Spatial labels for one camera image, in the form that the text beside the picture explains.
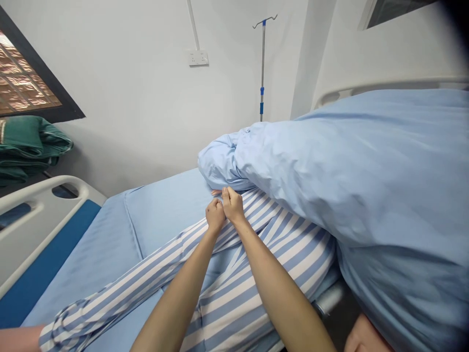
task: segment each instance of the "blue and white striped pants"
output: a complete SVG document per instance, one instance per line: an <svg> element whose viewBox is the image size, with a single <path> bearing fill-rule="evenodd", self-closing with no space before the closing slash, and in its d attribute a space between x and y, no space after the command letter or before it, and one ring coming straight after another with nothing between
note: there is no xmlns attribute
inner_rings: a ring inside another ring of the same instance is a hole
<svg viewBox="0 0 469 352"><path fill-rule="evenodd" d="M329 233L289 213L264 192L243 195L246 219L310 298L335 253ZM208 228L205 219L181 232L99 292L61 310L40 336L42 352L83 351L109 327L170 282ZM234 227L226 221L214 252L238 246L227 269L204 290L182 351L235 351L255 347L273 330Z"/></svg>

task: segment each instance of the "iv pole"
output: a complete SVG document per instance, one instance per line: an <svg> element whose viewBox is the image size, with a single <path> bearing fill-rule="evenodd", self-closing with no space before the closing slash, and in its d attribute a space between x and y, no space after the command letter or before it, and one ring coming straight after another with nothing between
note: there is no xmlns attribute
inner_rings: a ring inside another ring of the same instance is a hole
<svg viewBox="0 0 469 352"><path fill-rule="evenodd" d="M261 80L261 87L260 87L260 121L262 122L262 116L264 114L264 54L265 54L265 23L267 20L272 19L275 21L277 18L278 14L275 15L275 17L269 17L266 18L265 20L262 20L255 26L253 26L254 29L256 29L257 25L262 24L262 80Z"/></svg>

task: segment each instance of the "green cloth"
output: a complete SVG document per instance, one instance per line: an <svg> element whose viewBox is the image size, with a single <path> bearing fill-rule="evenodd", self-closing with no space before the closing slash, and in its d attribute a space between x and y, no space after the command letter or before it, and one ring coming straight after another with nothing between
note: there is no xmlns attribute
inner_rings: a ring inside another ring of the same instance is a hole
<svg viewBox="0 0 469 352"><path fill-rule="evenodd" d="M26 182L72 148L70 138L42 117L0 118L0 187Z"/></svg>

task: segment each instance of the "white headboard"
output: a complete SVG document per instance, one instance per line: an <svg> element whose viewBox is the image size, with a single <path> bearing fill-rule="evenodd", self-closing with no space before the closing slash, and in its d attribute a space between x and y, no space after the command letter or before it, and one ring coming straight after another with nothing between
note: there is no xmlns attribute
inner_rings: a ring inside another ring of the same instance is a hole
<svg viewBox="0 0 469 352"><path fill-rule="evenodd" d="M314 109L332 104L339 99L358 95L371 90L379 89L436 89L452 88L467 89L469 87L469 76L465 77L426 77L413 80L396 80L388 82L371 82L361 86L344 87L335 91L327 92L318 99Z"/></svg>

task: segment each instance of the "human hand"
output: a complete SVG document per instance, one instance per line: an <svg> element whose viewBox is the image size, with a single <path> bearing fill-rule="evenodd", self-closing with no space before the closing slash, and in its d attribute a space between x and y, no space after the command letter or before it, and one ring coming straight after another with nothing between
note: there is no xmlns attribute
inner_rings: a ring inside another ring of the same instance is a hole
<svg viewBox="0 0 469 352"><path fill-rule="evenodd" d="M243 197L236 193L231 187L223 187L223 210L225 215L233 224L245 220L243 209Z"/></svg>
<svg viewBox="0 0 469 352"><path fill-rule="evenodd" d="M225 222L225 213L223 212L223 204L218 198L214 198L205 209L205 218L209 224L209 229L218 233Z"/></svg>

